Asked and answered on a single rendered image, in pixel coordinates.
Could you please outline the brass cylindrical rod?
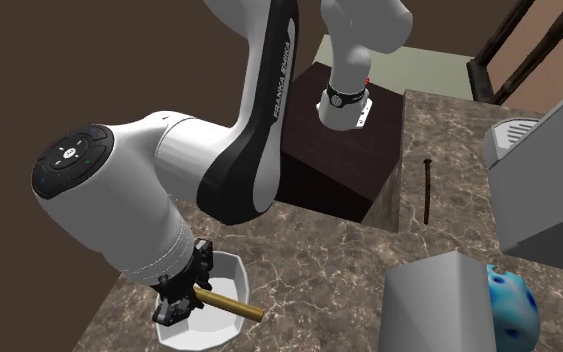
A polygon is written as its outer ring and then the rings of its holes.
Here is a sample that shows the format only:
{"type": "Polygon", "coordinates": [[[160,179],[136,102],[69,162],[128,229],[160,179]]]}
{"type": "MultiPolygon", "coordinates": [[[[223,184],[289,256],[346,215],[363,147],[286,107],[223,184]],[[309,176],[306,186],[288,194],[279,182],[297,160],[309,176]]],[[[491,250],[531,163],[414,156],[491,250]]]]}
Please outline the brass cylindrical rod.
{"type": "Polygon", "coordinates": [[[245,319],[261,322],[264,310],[255,306],[239,302],[237,300],[213,293],[198,286],[193,287],[196,297],[204,304],[214,306],[218,309],[233,313],[245,319]]]}

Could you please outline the white octagonal bowl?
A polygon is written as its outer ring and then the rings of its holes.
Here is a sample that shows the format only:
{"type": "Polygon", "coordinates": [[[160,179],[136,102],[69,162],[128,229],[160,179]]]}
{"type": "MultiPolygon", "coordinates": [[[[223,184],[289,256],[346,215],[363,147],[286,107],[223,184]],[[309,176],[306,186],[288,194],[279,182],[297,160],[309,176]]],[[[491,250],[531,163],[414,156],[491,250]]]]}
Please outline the white octagonal bowl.
{"type": "MultiPolygon", "coordinates": [[[[212,292],[241,303],[249,303],[248,276],[237,255],[214,251],[214,266],[209,283],[212,292]]],[[[158,341],[172,352],[210,352],[234,340],[242,331],[245,319],[206,304],[170,327],[155,324],[158,341]]]]}

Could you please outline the dark brown robot stand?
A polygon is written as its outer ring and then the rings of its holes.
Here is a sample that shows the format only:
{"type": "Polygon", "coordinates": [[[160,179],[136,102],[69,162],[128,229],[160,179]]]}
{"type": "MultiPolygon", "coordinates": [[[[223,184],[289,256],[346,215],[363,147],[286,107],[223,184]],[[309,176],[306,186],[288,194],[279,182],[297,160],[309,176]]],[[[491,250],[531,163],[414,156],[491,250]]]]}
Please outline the dark brown robot stand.
{"type": "Polygon", "coordinates": [[[316,62],[292,83],[276,199],[360,222],[400,158],[403,96],[370,83],[363,128],[334,131],[316,110],[329,74],[316,62]]]}

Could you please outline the grey box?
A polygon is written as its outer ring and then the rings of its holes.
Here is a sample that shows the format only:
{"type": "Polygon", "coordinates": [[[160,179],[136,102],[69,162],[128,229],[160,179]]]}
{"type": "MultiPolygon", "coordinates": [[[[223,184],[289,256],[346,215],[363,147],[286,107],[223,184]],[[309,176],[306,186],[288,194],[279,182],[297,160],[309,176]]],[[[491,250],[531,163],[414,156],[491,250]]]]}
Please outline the grey box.
{"type": "Polygon", "coordinates": [[[497,352],[485,264],[452,251],[387,269],[378,352],[497,352]]]}

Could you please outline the thin dark brown stick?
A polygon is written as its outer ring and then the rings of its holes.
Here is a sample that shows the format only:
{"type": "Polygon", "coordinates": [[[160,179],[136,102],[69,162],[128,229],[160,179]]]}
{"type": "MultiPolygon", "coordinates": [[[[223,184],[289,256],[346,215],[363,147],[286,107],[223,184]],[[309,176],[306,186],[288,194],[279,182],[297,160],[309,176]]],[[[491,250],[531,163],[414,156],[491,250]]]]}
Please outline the thin dark brown stick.
{"type": "Polygon", "coordinates": [[[430,203],[431,203],[431,163],[432,160],[427,158],[423,161],[425,169],[425,199],[424,199],[424,212],[423,223],[429,224],[430,219],[430,203]]]}

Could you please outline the blue spotted round object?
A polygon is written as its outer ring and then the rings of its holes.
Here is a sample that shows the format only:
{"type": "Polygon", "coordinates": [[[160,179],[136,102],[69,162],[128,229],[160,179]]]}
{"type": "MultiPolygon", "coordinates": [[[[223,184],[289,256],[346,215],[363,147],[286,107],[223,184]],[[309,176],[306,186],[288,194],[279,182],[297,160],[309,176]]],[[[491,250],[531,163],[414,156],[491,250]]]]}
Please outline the blue spotted round object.
{"type": "Polygon", "coordinates": [[[533,292],[521,276],[486,267],[497,352],[533,352],[540,335],[533,292]]]}

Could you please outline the dark wooden chair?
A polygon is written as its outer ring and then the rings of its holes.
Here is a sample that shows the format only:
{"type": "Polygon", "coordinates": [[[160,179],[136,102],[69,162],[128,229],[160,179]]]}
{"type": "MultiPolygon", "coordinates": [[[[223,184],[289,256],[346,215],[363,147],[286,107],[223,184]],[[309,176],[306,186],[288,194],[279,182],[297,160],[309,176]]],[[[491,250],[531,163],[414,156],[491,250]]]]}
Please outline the dark wooden chair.
{"type": "Polygon", "coordinates": [[[474,101],[494,105],[502,105],[505,103],[563,39],[562,10],[543,38],[526,56],[517,69],[502,84],[497,92],[493,91],[487,69],[488,64],[495,57],[496,53],[512,34],[534,2],[535,0],[517,0],[481,51],[466,64],[474,101]]]}

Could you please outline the grey boxy appliance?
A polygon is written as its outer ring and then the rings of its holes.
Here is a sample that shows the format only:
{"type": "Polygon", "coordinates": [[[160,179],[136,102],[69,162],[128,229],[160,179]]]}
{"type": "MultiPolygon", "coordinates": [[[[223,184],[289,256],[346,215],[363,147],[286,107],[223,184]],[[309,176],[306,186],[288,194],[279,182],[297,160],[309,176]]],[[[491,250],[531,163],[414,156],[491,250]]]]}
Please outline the grey boxy appliance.
{"type": "Polygon", "coordinates": [[[501,251],[563,269],[563,99],[491,126],[484,157],[501,251]]]}

